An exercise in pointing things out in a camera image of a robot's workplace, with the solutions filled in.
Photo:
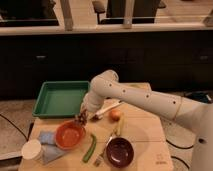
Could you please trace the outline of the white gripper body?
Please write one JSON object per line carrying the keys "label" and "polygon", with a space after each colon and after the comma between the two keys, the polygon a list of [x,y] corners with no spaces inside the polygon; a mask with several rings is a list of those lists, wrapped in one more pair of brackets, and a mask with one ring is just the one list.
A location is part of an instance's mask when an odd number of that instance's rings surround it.
{"label": "white gripper body", "polygon": [[82,101],[81,110],[97,112],[104,104],[104,98],[94,93],[87,93]]}

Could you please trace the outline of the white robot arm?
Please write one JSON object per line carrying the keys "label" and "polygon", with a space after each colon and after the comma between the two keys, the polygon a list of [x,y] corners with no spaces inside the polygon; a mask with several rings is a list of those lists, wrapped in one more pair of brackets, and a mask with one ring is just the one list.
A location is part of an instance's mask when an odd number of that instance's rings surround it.
{"label": "white robot arm", "polygon": [[127,86],[114,70],[96,75],[83,98],[83,106],[95,113],[106,98],[130,105],[173,121],[196,135],[190,171],[213,171],[213,103]]}

